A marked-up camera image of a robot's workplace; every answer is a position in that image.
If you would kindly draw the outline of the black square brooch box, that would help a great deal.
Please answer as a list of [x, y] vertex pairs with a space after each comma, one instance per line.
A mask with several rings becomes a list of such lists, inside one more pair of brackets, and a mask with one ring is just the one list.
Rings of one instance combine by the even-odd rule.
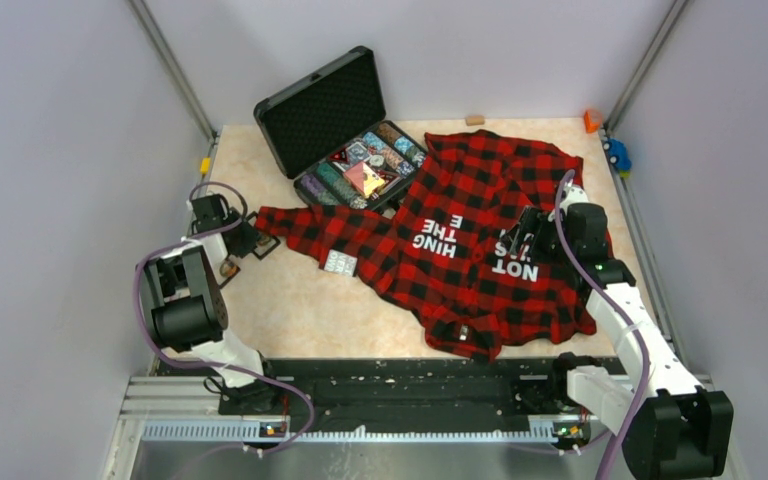
[[281, 241], [277, 236], [259, 231], [255, 227], [257, 218], [257, 212], [252, 212], [246, 217], [246, 226], [243, 231], [244, 247], [247, 254], [252, 254], [258, 260], [263, 260], [281, 245]]

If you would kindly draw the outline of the red black plaid shirt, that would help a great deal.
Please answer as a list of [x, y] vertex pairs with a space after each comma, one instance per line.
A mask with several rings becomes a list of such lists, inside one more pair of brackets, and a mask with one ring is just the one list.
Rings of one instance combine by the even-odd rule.
[[506, 346], [593, 335], [595, 320], [557, 260], [503, 236], [523, 211], [553, 209], [584, 161], [554, 144], [488, 130], [427, 134], [427, 156], [394, 216], [344, 205], [262, 207], [255, 226], [321, 266], [338, 256], [383, 300], [410, 311], [433, 349], [494, 361]]

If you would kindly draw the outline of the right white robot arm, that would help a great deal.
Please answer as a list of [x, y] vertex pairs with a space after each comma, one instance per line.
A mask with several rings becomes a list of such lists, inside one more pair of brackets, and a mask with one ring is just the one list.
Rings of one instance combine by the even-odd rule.
[[536, 395], [560, 412], [583, 409], [602, 423], [610, 438], [597, 478], [609, 478], [617, 459], [635, 479], [722, 475], [733, 404], [681, 363], [648, 314], [631, 271], [609, 252], [604, 209], [584, 201], [550, 213], [527, 207], [502, 244], [560, 263], [629, 377], [623, 384], [596, 358], [566, 352]]

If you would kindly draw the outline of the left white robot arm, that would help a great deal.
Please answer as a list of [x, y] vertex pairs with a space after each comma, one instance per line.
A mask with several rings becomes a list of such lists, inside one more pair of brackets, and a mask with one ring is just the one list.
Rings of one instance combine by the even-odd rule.
[[222, 288], [240, 273], [247, 256], [264, 259], [280, 241], [254, 228], [255, 213], [239, 211], [221, 194], [190, 202], [190, 237], [149, 257], [141, 269], [139, 300], [146, 331], [158, 349], [207, 363], [220, 380], [207, 386], [243, 398], [257, 413], [279, 404], [280, 386], [266, 377], [262, 354], [230, 330]]

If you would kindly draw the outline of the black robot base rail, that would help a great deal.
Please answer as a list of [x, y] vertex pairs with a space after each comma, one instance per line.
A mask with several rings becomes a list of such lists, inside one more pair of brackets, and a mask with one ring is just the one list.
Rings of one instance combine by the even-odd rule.
[[525, 436], [551, 421], [547, 437], [566, 436], [589, 416], [564, 401], [551, 358], [491, 364], [455, 359], [272, 360], [273, 384], [231, 388], [219, 377], [204, 388], [222, 415], [265, 417], [261, 436], [306, 437], [359, 430], [419, 437]]

